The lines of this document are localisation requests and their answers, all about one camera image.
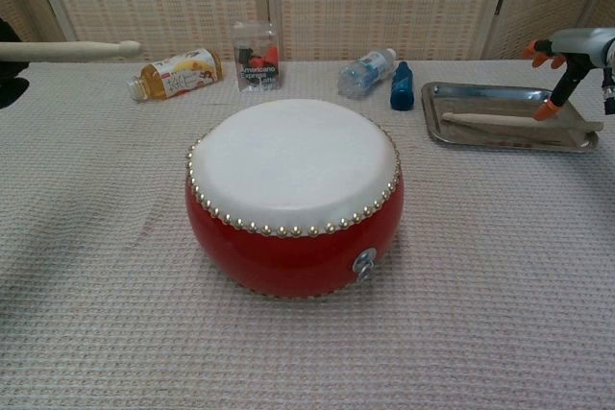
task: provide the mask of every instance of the drum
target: drum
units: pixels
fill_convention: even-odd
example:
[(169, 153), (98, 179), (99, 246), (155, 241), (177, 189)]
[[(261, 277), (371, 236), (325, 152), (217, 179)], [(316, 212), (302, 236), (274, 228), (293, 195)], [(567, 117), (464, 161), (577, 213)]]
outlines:
[(367, 278), (404, 204), (399, 154), (370, 120), (318, 100), (232, 115), (187, 153), (187, 213), (228, 276), (280, 297)]

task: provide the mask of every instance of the drumstick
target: drumstick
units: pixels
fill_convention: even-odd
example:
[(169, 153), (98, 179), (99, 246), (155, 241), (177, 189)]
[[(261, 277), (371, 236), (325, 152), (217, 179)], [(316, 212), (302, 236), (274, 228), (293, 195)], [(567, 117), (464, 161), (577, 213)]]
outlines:
[(539, 122), (531, 117), (475, 113), (454, 114), (452, 112), (444, 112), (442, 114), (442, 120), (467, 126), (500, 125), (505, 127), (521, 127), (526, 129), (561, 129), (579, 130), (582, 132), (599, 132), (604, 127), (602, 122), (586, 122), (584, 120), (576, 122), (562, 122), (559, 120), (548, 119)]
[(141, 53), (134, 40), (103, 42), (0, 42), (0, 61), (86, 61), (133, 57)]

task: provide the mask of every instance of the small blue bottle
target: small blue bottle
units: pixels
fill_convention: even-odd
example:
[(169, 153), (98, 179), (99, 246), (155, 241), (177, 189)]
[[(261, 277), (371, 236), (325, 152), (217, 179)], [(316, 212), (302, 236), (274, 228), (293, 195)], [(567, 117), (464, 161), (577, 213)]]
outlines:
[(395, 110), (410, 110), (414, 107), (412, 71), (405, 61), (400, 62), (393, 76), (391, 107)]

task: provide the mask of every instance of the table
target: table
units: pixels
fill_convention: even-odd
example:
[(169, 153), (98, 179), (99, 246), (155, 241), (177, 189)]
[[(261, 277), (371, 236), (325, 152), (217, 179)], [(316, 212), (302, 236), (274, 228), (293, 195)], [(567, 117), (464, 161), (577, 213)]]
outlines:
[[(32, 64), (0, 111), (0, 407), (566, 409), (615, 406), (615, 117), (572, 101), (591, 154), (429, 139), (430, 81), (553, 87), (527, 61), (413, 61), (417, 105), (336, 94), (341, 62), (281, 90), (220, 83), (136, 104), (138, 63)], [(222, 275), (185, 214), (185, 150), (249, 105), (313, 97), (388, 130), (406, 204), (367, 283), (270, 299)]]

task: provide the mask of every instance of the drum head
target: drum head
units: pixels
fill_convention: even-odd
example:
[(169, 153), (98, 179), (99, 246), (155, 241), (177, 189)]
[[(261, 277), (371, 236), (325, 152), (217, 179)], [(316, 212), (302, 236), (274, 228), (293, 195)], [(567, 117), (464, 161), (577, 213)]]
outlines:
[(385, 132), (319, 100), (238, 112), (207, 134), (190, 160), (200, 201), (217, 217), (259, 232), (282, 227), (294, 236), (351, 226), (365, 207), (386, 200), (399, 178)]

